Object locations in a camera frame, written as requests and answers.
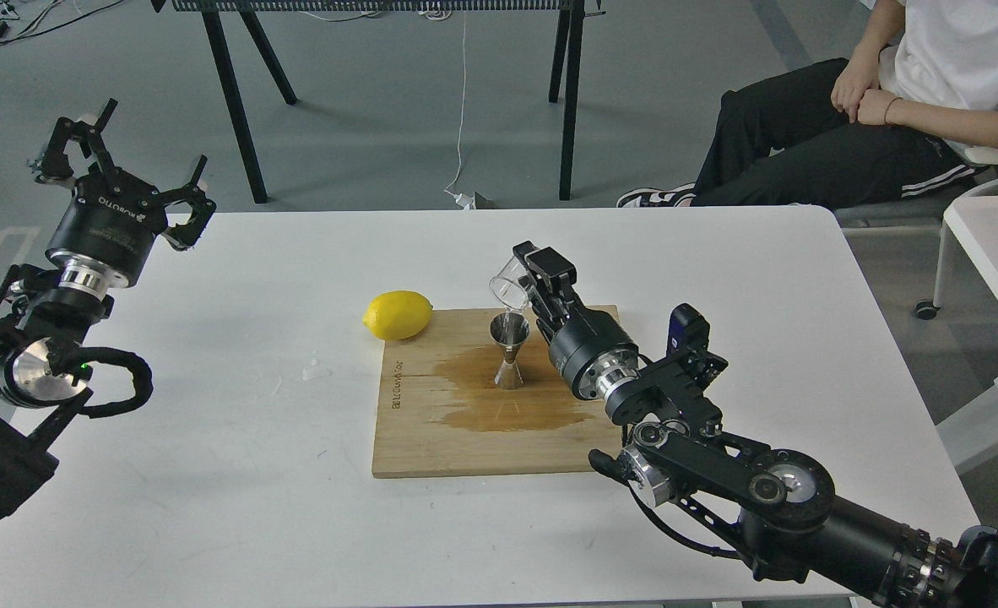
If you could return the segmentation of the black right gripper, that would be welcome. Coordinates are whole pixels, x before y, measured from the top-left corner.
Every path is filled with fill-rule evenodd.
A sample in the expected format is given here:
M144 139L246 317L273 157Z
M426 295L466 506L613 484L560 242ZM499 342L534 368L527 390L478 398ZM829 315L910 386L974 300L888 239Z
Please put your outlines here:
M532 242L512 251L516 285L533 308L550 362L572 395L607 400L637 378L637 346L609 312L584 305L575 291L575 265L553 247Z

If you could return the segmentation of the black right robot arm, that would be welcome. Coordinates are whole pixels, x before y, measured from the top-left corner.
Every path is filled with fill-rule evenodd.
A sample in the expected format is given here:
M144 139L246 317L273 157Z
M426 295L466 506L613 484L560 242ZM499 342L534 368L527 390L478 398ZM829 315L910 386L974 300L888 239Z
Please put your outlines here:
M704 392L727 361L708 349L695 308L673 309L665 356L650 361L614 317L583 304L575 265L552 247L522 242L512 258L550 362L622 428L619 454L592 450L590 466L672 540L743 562L757 580L802 584L816 571L881 607L998 607L998 529L931 538L840 497L810 455L724 431Z

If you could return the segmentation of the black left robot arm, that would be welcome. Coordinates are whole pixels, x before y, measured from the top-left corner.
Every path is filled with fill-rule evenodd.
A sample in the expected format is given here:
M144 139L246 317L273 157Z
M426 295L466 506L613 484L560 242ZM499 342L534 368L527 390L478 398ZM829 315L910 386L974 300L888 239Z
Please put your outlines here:
M204 155L170 190L114 162L102 134L116 107L112 99L97 118L58 119L35 163L38 182L71 192L45 252L52 266L15 264L0 284L0 519L54 476L48 449L75 416L109 418L148 403L148 362L84 339L111 315L109 289L137 284L156 238L190 249L216 211L199 181Z

